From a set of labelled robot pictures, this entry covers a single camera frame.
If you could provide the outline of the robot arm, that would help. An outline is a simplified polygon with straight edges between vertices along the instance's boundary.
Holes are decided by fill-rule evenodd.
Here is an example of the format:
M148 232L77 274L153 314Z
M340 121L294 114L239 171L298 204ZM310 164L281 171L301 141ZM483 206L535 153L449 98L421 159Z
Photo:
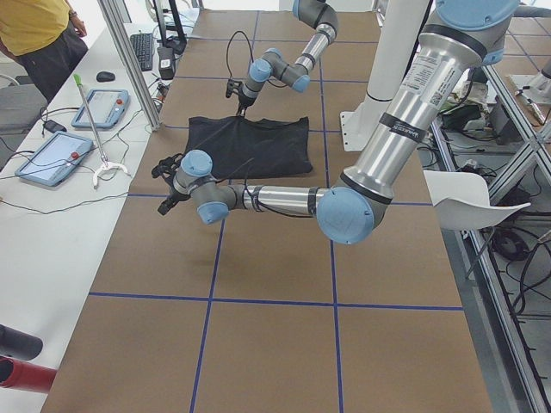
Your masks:
M462 74L502 59L505 33L517 8L516 1L437 2L419 33L419 53L396 95L360 157L331 188L220 186L211 157L192 150L164 172L170 194L159 212L192 200L205 224L225 219L234 209L312 217L334 242L362 241L382 221L394 197L393 183Z
M295 91L305 91L321 54L337 38L337 12L327 2L295 1L293 14L313 28L314 35L295 61L288 62L279 49L271 47L252 60L244 80L227 81L226 97L238 96L237 116L245 116L246 109L255 103L263 86L272 78Z

